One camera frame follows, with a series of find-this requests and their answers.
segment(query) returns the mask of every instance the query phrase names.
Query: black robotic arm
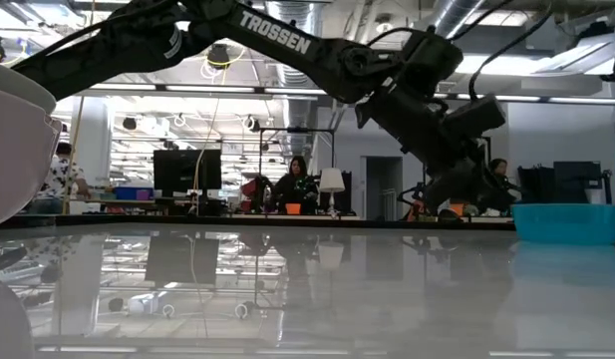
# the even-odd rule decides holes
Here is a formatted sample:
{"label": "black robotic arm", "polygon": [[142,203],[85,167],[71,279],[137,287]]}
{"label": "black robotic arm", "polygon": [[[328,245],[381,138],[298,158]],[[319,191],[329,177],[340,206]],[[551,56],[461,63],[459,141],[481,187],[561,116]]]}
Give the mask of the black robotic arm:
{"label": "black robotic arm", "polygon": [[[188,31],[176,22],[189,21]],[[359,127],[373,119],[428,167],[429,208],[449,197],[475,201],[499,191],[474,140],[504,118],[493,97],[446,116],[434,109],[438,82],[462,60],[460,49],[431,32],[411,30],[401,51],[373,50],[344,39],[309,35],[236,0],[134,0],[99,25],[94,37],[46,49],[14,70],[57,100],[123,73],[153,72],[229,38],[305,73],[328,95],[358,103]]]}

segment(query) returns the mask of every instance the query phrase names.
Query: ceiling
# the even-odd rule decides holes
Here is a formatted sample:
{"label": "ceiling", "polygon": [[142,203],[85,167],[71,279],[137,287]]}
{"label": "ceiling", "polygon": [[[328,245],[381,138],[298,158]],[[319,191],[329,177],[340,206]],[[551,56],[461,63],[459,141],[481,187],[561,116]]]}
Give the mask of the ceiling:
{"label": "ceiling", "polygon": [[[16,63],[19,59],[50,45],[62,36],[82,28],[90,22],[91,16],[95,23],[102,21],[123,3],[124,0],[0,2],[0,36],[3,38],[2,45],[6,50],[6,62]],[[323,37],[346,37],[367,42],[380,34],[376,26],[378,25],[376,22],[377,16],[387,15],[389,23],[393,27],[420,27],[434,13],[434,3],[434,0],[325,0],[320,2],[313,11],[320,9],[320,16],[316,19]],[[472,21],[472,17],[478,16],[484,9],[497,3],[499,3],[498,0],[487,1],[477,12],[471,15],[470,21]],[[264,2],[255,2],[253,6],[264,11],[267,5]],[[612,11],[615,7],[615,1],[567,0],[555,1],[554,6],[556,10],[555,21],[544,26],[539,36],[540,39],[548,39],[550,43],[543,40],[541,43],[533,41],[524,44],[523,50],[528,51],[528,56],[532,56],[531,59],[533,60],[549,58],[558,52],[554,50],[555,43],[570,42],[569,37],[567,37],[567,34],[570,35],[570,33],[565,31],[567,24],[589,14]],[[96,9],[94,13],[90,11],[93,7]],[[524,23],[539,15],[538,13],[543,10],[543,7],[543,1],[516,0],[505,10],[495,13],[489,19],[489,23],[486,24],[488,26],[478,27],[479,32],[477,34],[472,35],[471,39],[464,39],[464,42],[460,42],[459,45],[467,55],[469,53],[479,54],[480,51],[486,51],[486,54],[483,55],[488,55],[497,46],[495,41],[490,39],[497,37],[500,44],[503,45],[507,41],[501,35],[502,33],[508,33],[508,36],[511,36],[513,31],[521,33]],[[186,27],[186,24],[179,25],[181,29]],[[376,47],[399,49],[406,36],[408,35],[395,34],[389,36],[384,41],[378,42]],[[23,52],[22,40],[26,40],[26,48],[23,49]],[[230,40],[223,40],[221,43],[227,46],[232,62],[225,71],[212,69],[207,63],[207,52],[205,51],[170,69],[148,74],[120,75],[108,82],[256,87],[280,87],[283,85],[278,76],[280,64],[277,61]],[[476,48],[474,43],[479,43],[477,50],[474,50]],[[486,44],[491,49],[482,50],[481,44]],[[504,69],[504,66],[507,66],[507,69],[512,68],[512,65],[502,65],[502,69]],[[441,91],[464,92],[470,78],[469,72],[472,72],[472,70],[450,76],[445,82],[441,83]],[[537,95],[550,95],[552,93],[557,95],[590,95],[597,92],[595,85],[598,83],[599,81],[594,77],[588,76],[572,77],[572,79],[562,81],[561,79],[535,79],[495,74],[482,75],[478,80],[477,89],[481,93],[496,91],[502,94],[517,95],[535,95],[537,93],[539,93]],[[307,101],[309,103],[307,108],[327,107],[330,110],[329,114],[331,114],[333,109],[331,102],[323,104],[322,101],[316,100],[316,98],[310,97],[307,97],[306,100],[287,97],[250,97],[248,99],[223,97],[220,100],[215,98],[173,98],[145,95],[111,97],[110,101],[114,104],[117,112],[115,137],[154,137],[151,141],[142,142],[126,141],[123,143],[116,141],[113,149],[113,169],[123,172],[128,166],[135,169],[144,166],[145,168],[141,171],[132,170],[132,173],[145,173],[142,177],[148,179],[152,166],[150,157],[146,157],[144,154],[162,148],[162,141],[159,140],[162,136],[155,137],[154,134],[141,131],[141,129],[133,132],[125,130],[123,121],[126,117],[167,120],[168,127],[165,130],[168,136],[173,139],[184,139],[185,143],[191,147],[200,148],[204,139],[208,136],[212,139],[257,141],[258,135],[249,132],[243,126],[243,121],[248,118],[258,120],[262,127],[284,128],[293,125],[293,115],[288,115],[288,109],[291,109],[292,102]],[[312,111],[311,114],[306,116],[306,125],[322,126],[318,124],[328,123],[328,121],[323,122],[322,119],[317,119],[318,113],[318,111]],[[60,102],[54,116],[70,125],[73,117],[75,117],[73,100],[66,99]],[[342,117],[342,122],[343,126],[339,127],[339,131],[345,131],[350,126],[353,127],[355,122],[353,111],[349,111],[346,116]],[[374,130],[376,133],[379,132],[377,126]],[[285,165],[282,162],[283,157],[286,158],[291,156],[292,153],[296,153],[296,139],[295,136],[292,139],[284,133],[277,134],[275,139],[279,141],[279,144],[273,145],[269,149],[269,154],[277,156],[278,161],[270,165],[270,168],[280,173],[281,170],[285,170]],[[300,144],[302,144],[300,146],[302,152],[309,155],[310,141],[307,139]],[[255,143],[244,144],[242,150],[245,151],[244,155],[254,155],[258,151],[258,145]],[[145,160],[136,161],[137,157],[145,158]]]}

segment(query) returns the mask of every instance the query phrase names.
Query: ceiling duct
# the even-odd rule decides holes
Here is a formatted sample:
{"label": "ceiling duct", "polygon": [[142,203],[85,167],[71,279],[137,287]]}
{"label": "ceiling duct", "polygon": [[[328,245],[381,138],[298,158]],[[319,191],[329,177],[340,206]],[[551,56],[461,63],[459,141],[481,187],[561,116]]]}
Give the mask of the ceiling duct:
{"label": "ceiling duct", "polygon": [[484,2],[485,0],[438,0],[430,25],[436,27],[436,34],[452,37]]}
{"label": "ceiling duct", "polygon": [[[303,2],[268,2],[267,12],[269,15],[290,23],[296,22],[296,28],[315,36],[321,32],[322,5]],[[311,80],[302,72],[286,65],[276,67],[280,85],[291,88],[311,88]],[[285,127],[308,127],[311,124],[310,117],[315,116],[310,112],[311,103],[304,100],[285,100],[283,117]],[[292,155],[304,154],[308,148],[307,142],[313,137],[290,136],[289,147]]]}

